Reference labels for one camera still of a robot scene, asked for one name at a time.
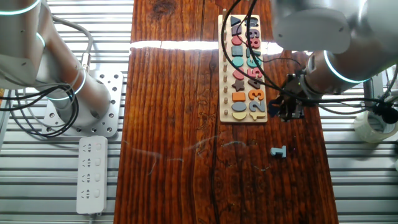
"tape roll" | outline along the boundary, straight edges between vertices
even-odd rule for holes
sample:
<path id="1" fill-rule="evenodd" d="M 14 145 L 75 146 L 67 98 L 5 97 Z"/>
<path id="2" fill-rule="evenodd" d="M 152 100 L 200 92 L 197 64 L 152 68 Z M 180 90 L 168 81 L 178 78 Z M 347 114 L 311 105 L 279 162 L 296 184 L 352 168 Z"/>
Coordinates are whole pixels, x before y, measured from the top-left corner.
<path id="1" fill-rule="evenodd" d="M 381 130 L 375 130 L 369 123 L 369 118 L 376 119 L 381 125 Z M 385 123 L 380 116 L 371 112 L 363 112 L 355 118 L 355 133 L 366 142 L 378 143 L 398 132 L 398 125 Z"/>

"metal mounting plate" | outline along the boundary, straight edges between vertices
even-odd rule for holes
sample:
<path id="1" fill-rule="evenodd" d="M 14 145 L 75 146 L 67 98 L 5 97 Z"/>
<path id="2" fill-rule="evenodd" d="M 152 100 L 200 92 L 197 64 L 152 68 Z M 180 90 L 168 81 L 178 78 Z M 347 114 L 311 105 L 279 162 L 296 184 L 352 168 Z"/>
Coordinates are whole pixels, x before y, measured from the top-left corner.
<path id="1" fill-rule="evenodd" d="M 104 136 L 110 138 L 118 131 L 123 74 L 119 71 L 91 70 L 90 75 L 104 83 L 106 88 L 109 90 L 111 95 L 111 104 L 109 106 L 109 110 L 103 118 L 98 120 L 97 123 L 87 127 L 72 126 L 63 134 L 64 136 Z M 64 123 L 58 116 L 57 111 L 51 101 L 49 101 L 46 108 L 44 123 L 52 126 Z M 45 126 L 42 126 L 42 132 L 44 134 L 52 133 L 54 130 L 57 130 L 57 128 L 49 129 Z"/>

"power strip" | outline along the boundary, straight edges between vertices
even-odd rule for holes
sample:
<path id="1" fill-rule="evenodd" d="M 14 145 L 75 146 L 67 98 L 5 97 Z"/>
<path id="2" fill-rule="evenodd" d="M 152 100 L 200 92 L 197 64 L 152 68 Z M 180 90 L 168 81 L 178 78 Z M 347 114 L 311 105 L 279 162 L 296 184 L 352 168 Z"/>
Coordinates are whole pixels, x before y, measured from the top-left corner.
<path id="1" fill-rule="evenodd" d="M 77 213 L 99 213 L 106 208 L 107 168 L 108 139 L 102 136 L 81 138 L 77 171 Z"/>

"wooden puzzle board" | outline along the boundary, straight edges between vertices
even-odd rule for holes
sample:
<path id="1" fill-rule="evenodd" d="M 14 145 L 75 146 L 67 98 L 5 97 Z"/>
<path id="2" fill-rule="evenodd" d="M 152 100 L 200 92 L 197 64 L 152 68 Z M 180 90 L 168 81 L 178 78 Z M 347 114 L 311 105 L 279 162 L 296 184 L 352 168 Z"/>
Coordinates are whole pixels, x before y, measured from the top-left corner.
<path id="1" fill-rule="evenodd" d="M 264 77 L 259 73 L 259 70 L 253 69 L 255 64 L 253 64 L 252 57 L 247 57 L 249 52 L 246 52 L 248 48 L 244 43 L 239 44 L 239 41 L 236 41 L 236 36 L 240 36 L 241 40 L 245 43 L 247 41 L 246 38 L 246 21 L 243 21 L 241 24 L 241 31 L 238 30 L 238 27 L 241 21 L 245 18 L 246 15 L 230 15 L 228 17 L 226 23 L 226 50 L 233 62 L 237 62 L 236 65 L 241 64 L 241 59 L 243 60 L 243 64 L 240 67 L 245 73 L 250 69 L 250 76 L 260 79 L 264 82 Z M 251 21 L 252 25 L 250 26 L 250 32 L 253 29 L 252 42 L 255 42 L 255 47 L 253 49 L 258 51 L 259 59 L 262 59 L 261 53 L 261 27 L 260 27 L 260 18 L 259 16 L 252 15 L 252 19 L 257 19 L 257 22 Z M 265 123 L 267 122 L 267 103 L 266 103 L 266 89 L 264 85 L 259 85 L 259 83 L 253 83 L 250 81 L 248 77 L 244 77 L 241 73 L 236 71 L 236 69 L 229 64 L 226 60 L 224 62 L 224 53 L 221 46 L 222 39 L 221 37 L 221 28 L 223 25 L 223 16 L 218 16 L 218 46 L 219 46 L 219 90 L 220 90 L 220 120 L 221 122 L 228 123 Z M 239 49 L 243 50 L 243 55 L 239 55 Z M 259 62 L 261 67 L 264 69 L 264 65 L 262 62 Z"/>

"wooden table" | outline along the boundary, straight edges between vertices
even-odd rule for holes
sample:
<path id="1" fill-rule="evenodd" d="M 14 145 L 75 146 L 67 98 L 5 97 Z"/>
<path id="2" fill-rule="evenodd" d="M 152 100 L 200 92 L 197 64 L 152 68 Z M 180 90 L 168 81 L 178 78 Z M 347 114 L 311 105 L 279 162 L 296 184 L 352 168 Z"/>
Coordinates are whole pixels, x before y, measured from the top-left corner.
<path id="1" fill-rule="evenodd" d="M 232 3 L 136 0 L 131 41 L 216 42 L 217 17 Z M 248 8 L 242 1 L 233 14 Z M 272 40 L 269 1 L 254 14 Z M 218 50 L 150 44 L 159 45 L 131 49 L 114 223 L 338 223 L 317 108 L 289 123 L 220 123 Z M 279 84 L 295 68 L 285 60 L 264 65 Z M 286 159 L 271 156 L 283 145 Z"/>

